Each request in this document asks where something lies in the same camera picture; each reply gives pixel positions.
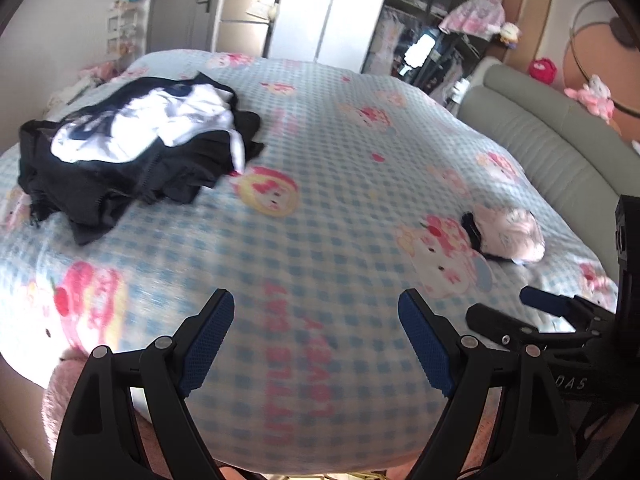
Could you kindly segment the grey padded headboard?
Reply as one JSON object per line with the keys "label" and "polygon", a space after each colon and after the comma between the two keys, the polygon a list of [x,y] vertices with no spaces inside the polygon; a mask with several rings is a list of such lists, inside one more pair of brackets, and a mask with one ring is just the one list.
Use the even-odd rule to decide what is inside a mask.
{"label": "grey padded headboard", "polygon": [[457,118],[511,153],[616,280],[615,208],[639,194],[639,155],[614,129],[494,58],[472,73]]}

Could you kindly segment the yellow white duck plush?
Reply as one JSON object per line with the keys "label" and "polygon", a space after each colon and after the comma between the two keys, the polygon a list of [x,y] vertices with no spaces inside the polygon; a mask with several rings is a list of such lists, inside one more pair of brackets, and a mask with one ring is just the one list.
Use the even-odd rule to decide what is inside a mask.
{"label": "yellow white duck plush", "polygon": [[515,49],[520,41],[521,31],[517,24],[504,22],[499,32],[500,42],[508,49]]}

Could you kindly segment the white navy-trimmed t-shirt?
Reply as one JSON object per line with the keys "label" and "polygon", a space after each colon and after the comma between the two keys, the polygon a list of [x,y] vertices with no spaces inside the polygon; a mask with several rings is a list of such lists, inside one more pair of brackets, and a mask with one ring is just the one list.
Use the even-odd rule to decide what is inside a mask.
{"label": "white navy-trimmed t-shirt", "polygon": [[132,162],[155,141],[168,148],[221,130],[228,134],[232,168],[245,167],[245,148],[235,129],[232,93],[213,84],[177,84],[156,88],[123,106],[103,103],[98,110],[67,118],[51,141],[62,162]]}

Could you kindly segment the red plush toy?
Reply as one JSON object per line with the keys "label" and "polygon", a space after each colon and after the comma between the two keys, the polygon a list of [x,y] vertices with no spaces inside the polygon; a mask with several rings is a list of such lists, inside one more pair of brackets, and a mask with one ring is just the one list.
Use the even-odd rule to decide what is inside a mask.
{"label": "red plush toy", "polygon": [[550,58],[536,58],[529,63],[527,73],[543,84],[553,84],[558,69]]}

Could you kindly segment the pink white storage pouch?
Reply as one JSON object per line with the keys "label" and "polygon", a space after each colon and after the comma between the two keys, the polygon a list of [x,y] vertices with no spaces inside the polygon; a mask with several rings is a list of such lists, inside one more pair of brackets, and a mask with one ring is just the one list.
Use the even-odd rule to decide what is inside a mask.
{"label": "pink white storage pouch", "polygon": [[544,258],[546,242],[535,216],[523,208],[475,205],[461,218],[474,250],[483,256],[516,264]]}

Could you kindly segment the black open clothes rack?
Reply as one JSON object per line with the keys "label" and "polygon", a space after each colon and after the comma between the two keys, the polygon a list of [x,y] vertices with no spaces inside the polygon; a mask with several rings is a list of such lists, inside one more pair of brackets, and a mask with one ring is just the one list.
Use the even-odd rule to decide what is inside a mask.
{"label": "black open clothes rack", "polygon": [[440,24],[468,0],[384,0],[362,72],[392,76],[442,105],[454,85],[472,72],[487,42]]}

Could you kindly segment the white shelf rack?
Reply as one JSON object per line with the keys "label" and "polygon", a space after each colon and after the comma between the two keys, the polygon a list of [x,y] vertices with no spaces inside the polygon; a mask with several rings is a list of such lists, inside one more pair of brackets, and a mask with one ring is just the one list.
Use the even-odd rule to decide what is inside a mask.
{"label": "white shelf rack", "polygon": [[106,14],[106,59],[116,70],[124,70],[136,57],[139,6],[116,0]]}

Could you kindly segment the grey door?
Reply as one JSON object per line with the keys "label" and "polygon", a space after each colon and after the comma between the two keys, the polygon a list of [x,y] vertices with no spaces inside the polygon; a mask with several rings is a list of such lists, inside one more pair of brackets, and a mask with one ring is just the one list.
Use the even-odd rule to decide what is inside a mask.
{"label": "grey door", "polygon": [[219,0],[151,0],[146,48],[209,51]]}

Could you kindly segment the blue checked cartoon bedspread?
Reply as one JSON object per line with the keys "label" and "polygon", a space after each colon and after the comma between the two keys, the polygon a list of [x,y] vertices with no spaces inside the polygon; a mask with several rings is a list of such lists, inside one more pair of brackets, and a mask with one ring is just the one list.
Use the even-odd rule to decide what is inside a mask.
{"label": "blue checked cartoon bedspread", "polygon": [[[173,50],[89,91],[203,73],[262,118],[262,154],[189,205],[134,204],[87,246],[67,219],[28,218],[20,154],[1,159],[1,353],[45,386],[68,348],[145,347],[217,288],[234,320],[190,412],[218,460],[314,474],[399,465],[420,453],[445,401],[397,315],[420,292],[465,330],[481,302],[545,332],[534,286],[613,309],[614,278],[502,146],[397,79],[311,63]],[[475,205],[523,208],[537,263],[483,256],[461,225]]]}

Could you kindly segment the beige small fridge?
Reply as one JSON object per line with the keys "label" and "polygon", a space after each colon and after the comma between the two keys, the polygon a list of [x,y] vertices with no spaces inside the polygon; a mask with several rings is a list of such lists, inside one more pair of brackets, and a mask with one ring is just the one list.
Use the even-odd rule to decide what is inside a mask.
{"label": "beige small fridge", "polygon": [[215,40],[216,52],[264,55],[276,0],[224,0]]}

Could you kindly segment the pink patterned hanging cloth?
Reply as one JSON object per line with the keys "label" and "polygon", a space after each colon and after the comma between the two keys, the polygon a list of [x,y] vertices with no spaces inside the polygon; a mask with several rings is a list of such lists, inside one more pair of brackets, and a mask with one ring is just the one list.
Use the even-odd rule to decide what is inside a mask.
{"label": "pink patterned hanging cloth", "polygon": [[466,0],[440,22],[445,34],[465,34],[491,40],[506,22],[506,12],[499,0]]}

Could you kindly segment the pink white plush toy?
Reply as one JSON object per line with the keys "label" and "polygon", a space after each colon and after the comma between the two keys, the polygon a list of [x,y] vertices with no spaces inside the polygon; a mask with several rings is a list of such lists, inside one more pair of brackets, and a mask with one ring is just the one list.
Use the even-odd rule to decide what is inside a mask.
{"label": "pink white plush toy", "polygon": [[582,104],[591,115],[601,118],[607,124],[610,123],[615,105],[611,90],[598,75],[592,75],[582,88],[565,88],[564,94]]}

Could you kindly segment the white wardrobe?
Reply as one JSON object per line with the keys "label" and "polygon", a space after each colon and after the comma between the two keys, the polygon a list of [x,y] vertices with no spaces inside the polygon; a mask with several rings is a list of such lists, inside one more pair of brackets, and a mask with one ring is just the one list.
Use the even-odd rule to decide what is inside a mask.
{"label": "white wardrobe", "polygon": [[280,0],[268,56],[359,73],[384,0]]}

